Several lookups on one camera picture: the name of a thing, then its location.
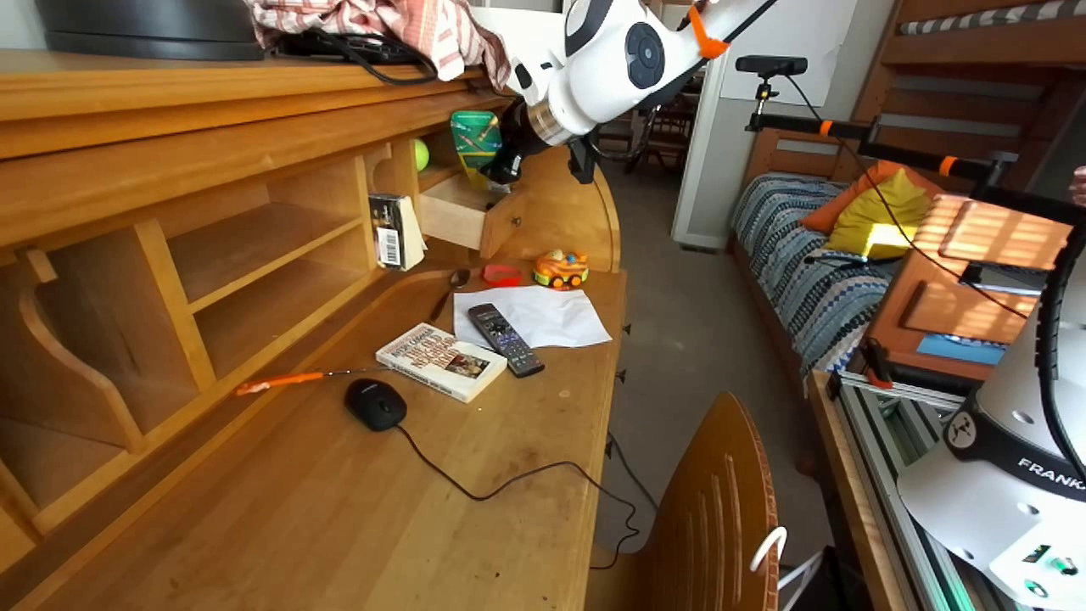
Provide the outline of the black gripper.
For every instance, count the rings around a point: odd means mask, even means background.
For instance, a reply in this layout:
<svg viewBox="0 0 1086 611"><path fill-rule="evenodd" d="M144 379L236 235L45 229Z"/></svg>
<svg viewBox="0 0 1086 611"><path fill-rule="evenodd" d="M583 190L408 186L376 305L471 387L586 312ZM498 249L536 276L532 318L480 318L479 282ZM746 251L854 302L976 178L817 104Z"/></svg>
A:
<svg viewBox="0 0 1086 611"><path fill-rule="evenodd" d="M511 101L498 114L498 153L484 161L484 177L493 183L511 183L522 172L522 159L544 149L544 138L536 135L530 121L530 107L522 101Z"/></svg>

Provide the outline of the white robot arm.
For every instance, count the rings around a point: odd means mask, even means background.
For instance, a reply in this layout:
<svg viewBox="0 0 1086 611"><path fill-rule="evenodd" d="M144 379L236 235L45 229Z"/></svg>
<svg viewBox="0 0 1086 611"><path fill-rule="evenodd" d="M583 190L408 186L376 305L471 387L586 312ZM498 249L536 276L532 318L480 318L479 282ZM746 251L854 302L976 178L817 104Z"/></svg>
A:
<svg viewBox="0 0 1086 611"><path fill-rule="evenodd" d="M532 153L565 144L570 172L590 183L601 159L590 142L597 125L676 96L773 3L690 5L684 21L668 27L641 0L574 0L561 45L539 60L511 60L514 101L498 114L501 149L480 167L480 177L511 183Z"/></svg>

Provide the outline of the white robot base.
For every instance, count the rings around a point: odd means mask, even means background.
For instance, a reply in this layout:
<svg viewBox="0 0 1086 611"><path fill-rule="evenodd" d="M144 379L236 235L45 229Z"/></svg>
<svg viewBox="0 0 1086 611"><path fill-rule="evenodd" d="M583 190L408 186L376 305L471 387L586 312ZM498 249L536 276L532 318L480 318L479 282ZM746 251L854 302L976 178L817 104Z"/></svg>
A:
<svg viewBox="0 0 1086 611"><path fill-rule="evenodd" d="M1014 604L1086 611L1086 239L1037 312L900 476L905 513Z"/></svg>

